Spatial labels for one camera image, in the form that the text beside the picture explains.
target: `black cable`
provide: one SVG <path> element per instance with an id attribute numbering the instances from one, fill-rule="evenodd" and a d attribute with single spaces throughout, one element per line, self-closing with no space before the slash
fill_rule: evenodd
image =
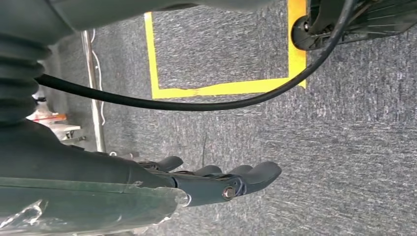
<path id="1" fill-rule="evenodd" d="M 162 102 L 162 101 L 152 101 L 145 100 L 133 97 L 127 97 L 122 95 L 117 95 L 109 92 L 99 91 L 96 89 L 88 88 L 85 86 L 77 85 L 62 79 L 55 78 L 50 75 L 42 75 L 36 80 L 40 85 L 47 86 L 53 89 L 58 89 L 75 95 L 100 100 L 104 102 L 110 102 L 120 105 L 126 105 L 131 107 L 139 107 L 146 109 L 155 109 L 155 110 L 171 110 L 171 111 L 220 111 L 220 110 L 230 110 L 242 107 L 248 107 L 256 105 L 270 99 L 273 99 L 286 91 L 294 88 L 308 76 L 314 73 L 323 62 L 329 57 L 330 53 L 338 44 L 339 40 L 343 36 L 344 29 L 349 23 L 351 14 L 355 9 L 357 0 L 345 0 L 343 5 L 342 12 L 337 21 L 336 26 L 334 27 L 333 33 L 330 37 L 330 42 L 326 49 L 320 54 L 320 57 L 312 64 L 308 65 L 301 73 L 295 76 L 293 79 L 285 83 L 284 85 L 259 96 L 252 98 L 233 101 L 233 102 L 222 102 L 222 103 L 177 103 L 177 102 Z"/>

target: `wheel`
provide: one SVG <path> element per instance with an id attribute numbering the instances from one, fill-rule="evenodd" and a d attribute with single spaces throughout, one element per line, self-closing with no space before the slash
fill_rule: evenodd
<path id="1" fill-rule="evenodd" d="M 300 50 L 315 49 L 318 37 L 308 34 L 308 16 L 300 17 L 291 29 L 291 40 L 294 46 Z"/>

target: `plastic film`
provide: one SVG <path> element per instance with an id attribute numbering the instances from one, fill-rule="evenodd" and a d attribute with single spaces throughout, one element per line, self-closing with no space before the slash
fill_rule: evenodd
<path id="1" fill-rule="evenodd" d="M 166 187 L 0 178 L 0 235 L 140 233 L 169 219 L 186 198 Z"/>

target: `gray carpet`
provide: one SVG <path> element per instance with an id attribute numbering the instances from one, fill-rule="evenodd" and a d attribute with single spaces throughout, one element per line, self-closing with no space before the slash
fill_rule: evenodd
<path id="1" fill-rule="evenodd" d="M 209 8 L 154 14 L 162 88 L 284 77 L 285 3 L 257 13 Z M 417 29 L 338 46 L 308 79 L 277 99 L 214 113 L 105 104 L 109 150 L 141 159 L 181 156 L 182 169 L 276 161 L 268 189 L 228 204 L 180 210 L 146 235 L 415 235 L 417 232 Z M 103 87 L 151 98 L 143 17 L 97 30 Z M 79 36 L 61 42 L 50 67 L 87 85 Z M 309 54 L 309 60 L 317 53 Z M 252 95 L 192 97 L 226 101 Z M 60 95 L 56 109 L 83 126 L 94 149 L 90 102 Z"/>

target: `metal screw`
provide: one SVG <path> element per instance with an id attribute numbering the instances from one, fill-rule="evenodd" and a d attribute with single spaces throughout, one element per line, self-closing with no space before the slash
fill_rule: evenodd
<path id="1" fill-rule="evenodd" d="M 304 30 L 308 31 L 308 23 L 307 22 L 304 22 Z"/>
<path id="2" fill-rule="evenodd" d="M 223 190 L 223 198 L 225 200 L 231 200 L 232 198 L 234 198 L 236 196 L 236 191 L 233 187 L 228 186 Z"/>

